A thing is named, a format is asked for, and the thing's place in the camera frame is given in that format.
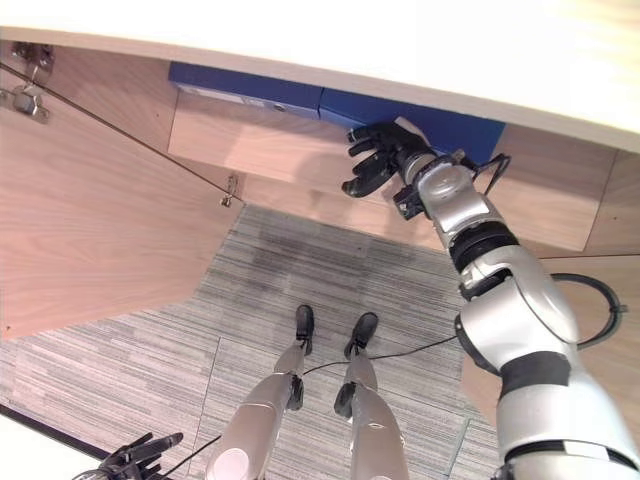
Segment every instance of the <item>wooden panel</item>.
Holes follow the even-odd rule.
[[[326,122],[181,93],[169,151],[344,197],[340,185],[352,177],[357,162],[348,158],[346,147],[344,129]],[[525,240],[581,251],[615,151],[513,126],[498,150],[514,160],[491,198],[513,231]],[[353,202],[388,206],[400,188],[396,176]]]
[[[490,194],[519,238],[584,249],[616,150],[529,128],[508,126],[496,152],[513,157]],[[484,190],[490,175],[478,179]]]
[[[633,1],[396,0],[384,10],[385,34],[366,45],[354,22],[378,25],[380,11],[361,2],[328,0],[313,17],[293,1],[183,0],[180,8],[156,4],[152,14],[144,3],[109,5],[78,11],[71,0],[32,0],[25,9],[6,1],[3,35],[355,90],[640,152]],[[451,40],[452,19],[472,40]],[[315,25],[331,34],[318,41]]]
[[[370,233],[401,243],[442,249],[430,222],[407,222],[394,206],[360,202],[258,175],[246,177],[242,199],[253,205],[309,218],[327,225]]]
[[[0,84],[18,79],[0,71]],[[3,338],[188,297],[241,202],[47,96],[0,110]]]
[[[556,258],[543,261],[550,272],[582,273],[609,284],[629,307],[618,333],[608,341],[582,352],[594,378],[614,398],[637,443],[640,443],[640,256]],[[604,299],[588,287],[561,283],[580,325],[583,338],[590,337],[606,321]],[[495,405],[500,382],[465,359],[462,386],[476,407],[495,424]]]
[[[1,59],[24,71],[1,42]],[[138,140],[167,151],[178,90],[168,80],[169,62],[81,48],[54,47],[47,87]]]
[[[586,252],[640,253],[640,155],[620,152],[616,158]]]

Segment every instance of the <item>metal bracket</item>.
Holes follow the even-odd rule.
[[[30,116],[36,122],[46,124],[50,112],[42,106],[42,89],[27,83],[13,91],[0,88],[0,106]]]
[[[235,173],[229,175],[227,179],[227,193],[220,200],[220,205],[223,207],[231,207],[231,199],[236,194],[236,190],[238,189],[238,176]]]
[[[42,106],[44,86],[51,73],[55,57],[51,45],[39,45],[25,42],[15,42],[12,54],[27,62],[25,74],[29,80],[25,85],[16,87],[13,91],[0,88],[0,106],[28,115],[38,123],[46,124],[51,112]]]
[[[46,85],[51,73],[53,73],[53,64],[55,62],[53,46],[14,42],[11,47],[11,54],[27,62],[25,74],[29,77],[31,83]]]

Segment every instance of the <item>cabinet door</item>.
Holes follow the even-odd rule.
[[[21,80],[0,70],[0,86]],[[242,204],[45,95],[48,125],[0,109],[0,335],[188,298]]]

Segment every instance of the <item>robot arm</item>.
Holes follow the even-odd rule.
[[[350,132],[358,142],[350,154],[376,153],[354,168],[357,177],[343,190],[364,196],[397,172],[406,185],[394,197],[399,212],[407,219],[424,212],[433,221],[468,300],[455,320],[458,339],[478,366],[502,379],[504,465],[494,478],[640,479],[640,457],[622,417],[580,362],[566,299],[475,190],[469,164],[439,155],[403,122]]]

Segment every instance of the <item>wooden shelf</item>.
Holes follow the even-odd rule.
[[[345,130],[326,122],[180,93],[169,153],[249,174],[243,198],[250,203],[439,248],[427,222],[399,218],[391,200],[401,188],[397,176],[364,199],[342,193],[341,183],[359,161],[347,156],[346,147]],[[582,251],[616,151],[514,126],[496,151],[513,156],[491,200],[514,233]],[[479,188],[488,176],[478,180]]]

